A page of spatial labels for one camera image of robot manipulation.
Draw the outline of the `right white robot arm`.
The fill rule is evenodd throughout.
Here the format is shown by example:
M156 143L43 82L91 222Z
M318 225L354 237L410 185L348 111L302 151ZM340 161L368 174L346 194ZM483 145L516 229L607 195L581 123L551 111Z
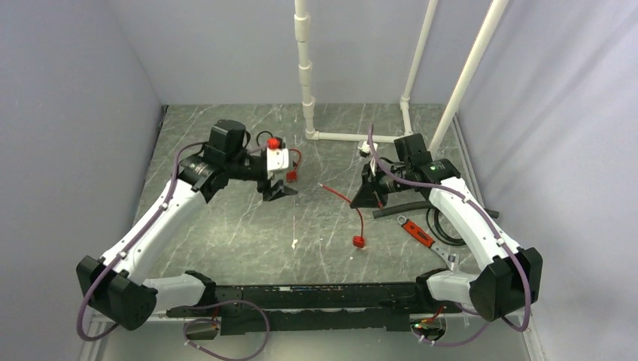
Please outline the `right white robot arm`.
M470 306L486 321L503 320L523 312L513 329L523 331L539 296L543 258L534 247L524 248L507 235L471 193L460 172L448 159L434 160L423 137L408 135L394 140L396 162L378 153L373 135L358 144L363 167L352 208L386 211L388 196L413 190L421 194L457 231L473 255L479 272L459 272L451 260L447 268L425 274L415 291L415 304L432 312L443 302Z

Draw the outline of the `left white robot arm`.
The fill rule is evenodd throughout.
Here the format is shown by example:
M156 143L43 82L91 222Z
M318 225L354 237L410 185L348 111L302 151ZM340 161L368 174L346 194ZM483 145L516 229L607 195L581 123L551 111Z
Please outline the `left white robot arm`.
M194 271L170 278L150 278L150 270L182 224L199 213L230 181L249 181L263 201L296 191L275 175L291 166L284 138L272 136L254 148L243 123L219 120L207 141L182 147L175 154L170 178L156 201L137 223L101 256L85 256L76 267L83 300L77 333L84 332L88 308L132 331L155 312L189 308L205 316L217 305L217 285Z

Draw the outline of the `black cable lock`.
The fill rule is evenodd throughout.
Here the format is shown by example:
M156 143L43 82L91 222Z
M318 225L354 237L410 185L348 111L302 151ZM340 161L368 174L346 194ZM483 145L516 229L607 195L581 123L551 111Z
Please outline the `black cable lock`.
M263 130L259 132L255 137L255 144L258 147L261 147L266 141L273 137L273 134L268 130Z

